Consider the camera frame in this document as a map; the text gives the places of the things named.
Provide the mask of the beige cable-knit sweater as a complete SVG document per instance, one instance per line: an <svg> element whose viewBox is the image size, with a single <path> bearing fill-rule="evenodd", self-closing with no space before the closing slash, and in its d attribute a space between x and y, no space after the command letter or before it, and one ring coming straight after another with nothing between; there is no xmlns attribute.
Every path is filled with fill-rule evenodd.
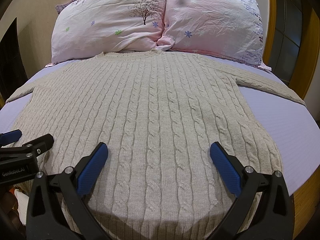
<svg viewBox="0 0 320 240"><path fill-rule="evenodd" d="M102 53L17 89L31 100L14 128L19 143L44 134L52 149L38 163L63 171L100 142L109 156L88 205L117 239L204 239L234 200L209 157L219 142L243 165L271 174L283 163L240 86L293 102L286 85L199 54Z"/></svg>

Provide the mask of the pink pillow with tree print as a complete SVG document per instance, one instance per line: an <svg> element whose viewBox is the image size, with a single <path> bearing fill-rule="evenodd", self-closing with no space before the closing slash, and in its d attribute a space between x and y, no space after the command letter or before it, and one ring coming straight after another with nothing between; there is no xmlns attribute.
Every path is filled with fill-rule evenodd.
<svg viewBox="0 0 320 240"><path fill-rule="evenodd" d="M71 0L57 5L52 64L101 52L149 51L164 30L166 0Z"/></svg>

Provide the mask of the wooden framed dark door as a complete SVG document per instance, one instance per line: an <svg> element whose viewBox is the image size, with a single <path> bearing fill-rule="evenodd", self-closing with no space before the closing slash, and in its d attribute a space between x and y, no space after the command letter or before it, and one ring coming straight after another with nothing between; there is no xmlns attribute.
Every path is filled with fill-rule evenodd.
<svg viewBox="0 0 320 240"><path fill-rule="evenodd" d="M268 65L305 98L319 59L319 16L312 0L276 0L276 28Z"/></svg>

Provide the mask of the pink pillow with flowers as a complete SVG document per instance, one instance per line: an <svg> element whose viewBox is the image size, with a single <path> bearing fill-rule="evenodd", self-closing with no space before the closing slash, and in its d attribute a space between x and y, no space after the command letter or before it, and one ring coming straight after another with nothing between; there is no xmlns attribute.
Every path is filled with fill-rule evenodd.
<svg viewBox="0 0 320 240"><path fill-rule="evenodd" d="M256 0L166 0L157 45L271 69L263 63L263 21Z"/></svg>

